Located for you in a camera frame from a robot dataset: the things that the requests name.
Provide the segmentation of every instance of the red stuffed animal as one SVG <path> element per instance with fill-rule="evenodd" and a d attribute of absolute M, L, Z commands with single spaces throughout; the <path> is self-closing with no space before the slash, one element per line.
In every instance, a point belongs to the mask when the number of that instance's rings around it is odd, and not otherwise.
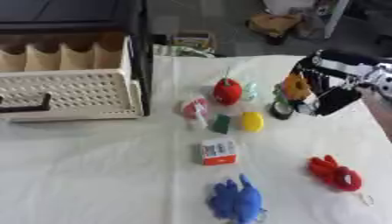
<path fill-rule="evenodd" d="M 362 185 L 361 177 L 357 172 L 351 171 L 345 166 L 339 166 L 330 155 L 324 156 L 324 160 L 312 157 L 309 160 L 308 170 L 326 185 L 345 192 L 356 191 Z"/>

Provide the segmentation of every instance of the red and white box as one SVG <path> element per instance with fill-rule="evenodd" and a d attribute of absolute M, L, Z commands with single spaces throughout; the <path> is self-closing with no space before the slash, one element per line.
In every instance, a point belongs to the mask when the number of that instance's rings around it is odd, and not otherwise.
<path fill-rule="evenodd" d="M 203 165 L 233 164 L 237 159 L 237 145 L 228 137 L 203 141 L 200 149 Z"/>

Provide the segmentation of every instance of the yellow ball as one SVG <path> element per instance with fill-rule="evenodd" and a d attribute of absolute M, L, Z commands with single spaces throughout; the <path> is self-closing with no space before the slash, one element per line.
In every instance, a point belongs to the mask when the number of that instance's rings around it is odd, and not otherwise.
<path fill-rule="evenodd" d="M 242 113 L 242 127 L 246 131 L 259 132 L 264 126 L 263 116 L 259 112 Z"/>

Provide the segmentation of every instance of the green block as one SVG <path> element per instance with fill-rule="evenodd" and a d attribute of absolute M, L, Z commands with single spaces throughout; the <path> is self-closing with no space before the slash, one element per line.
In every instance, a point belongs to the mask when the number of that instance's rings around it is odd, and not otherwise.
<path fill-rule="evenodd" d="M 228 133 L 228 125 L 230 124 L 231 117 L 228 115 L 217 115 L 213 123 L 212 130 L 226 135 Z"/>

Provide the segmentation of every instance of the blue stuffed animal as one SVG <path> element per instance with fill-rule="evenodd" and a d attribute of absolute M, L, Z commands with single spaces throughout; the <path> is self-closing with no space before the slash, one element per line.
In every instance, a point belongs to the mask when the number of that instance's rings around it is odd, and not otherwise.
<path fill-rule="evenodd" d="M 263 211 L 262 195 L 250 184 L 245 175 L 240 175 L 240 181 L 243 185 L 240 191 L 232 179 L 228 179 L 226 184 L 216 184 L 215 196 L 208 202 L 217 218 L 230 219 L 238 224 L 249 224 Z"/>

